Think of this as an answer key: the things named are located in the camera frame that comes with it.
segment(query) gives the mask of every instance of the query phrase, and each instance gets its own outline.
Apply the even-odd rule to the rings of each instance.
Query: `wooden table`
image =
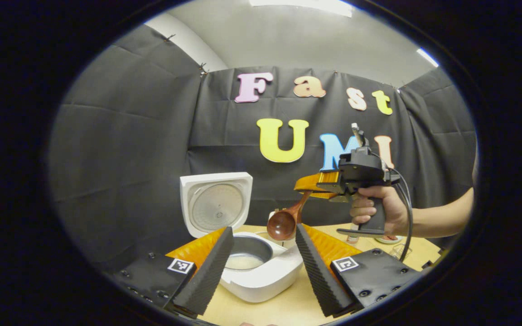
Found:
[[[346,236],[336,232],[336,229],[340,227],[349,229],[350,224],[317,226],[315,228],[345,241]],[[263,226],[243,225],[235,232],[265,230],[266,227]],[[356,248],[362,251],[380,248],[386,252],[390,252],[396,245],[398,244],[383,244],[373,238],[359,238],[355,244]],[[435,262],[440,257],[439,247],[426,239],[412,238],[410,248],[412,248],[412,253],[408,254],[404,264],[415,270],[422,270],[422,265],[426,262],[429,260]],[[302,267],[298,279],[288,289],[265,302],[245,302],[218,285],[207,311],[203,316],[199,316],[199,319],[220,326],[239,326],[243,322],[248,322],[254,326],[267,326],[269,324],[317,326],[346,316],[324,317],[313,294],[313,289],[311,289],[305,267]]]

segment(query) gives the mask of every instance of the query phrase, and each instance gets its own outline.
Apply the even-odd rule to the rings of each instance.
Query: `letter u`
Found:
[[[288,151],[279,149],[279,128],[283,122],[279,119],[259,119],[257,126],[261,129],[259,146],[261,154],[269,161],[290,163],[302,157],[305,151],[305,129],[309,123],[305,120],[290,120],[289,126],[294,129],[294,145]]]

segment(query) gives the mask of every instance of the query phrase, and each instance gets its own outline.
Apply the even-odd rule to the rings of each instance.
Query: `pink letter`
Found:
[[[271,72],[260,72],[257,74],[240,74],[237,76],[241,80],[241,88],[239,89],[238,97],[235,97],[235,102],[257,102],[259,96],[255,95],[255,89],[257,93],[262,94],[265,91],[265,80],[272,81],[273,74]]]

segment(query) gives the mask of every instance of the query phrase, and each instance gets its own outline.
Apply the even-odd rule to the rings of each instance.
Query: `ceiling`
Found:
[[[401,87],[434,68],[412,41],[362,10],[352,17],[248,0],[194,0],[168,11],[228,68],[338,70]]]

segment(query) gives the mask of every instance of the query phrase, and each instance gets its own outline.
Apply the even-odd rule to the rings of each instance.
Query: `screw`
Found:
[[[162,297],[163,299],[168,299],[168,294],[166,294],[164,291],[156,291],[156,294],[159,296],[159,297]]]

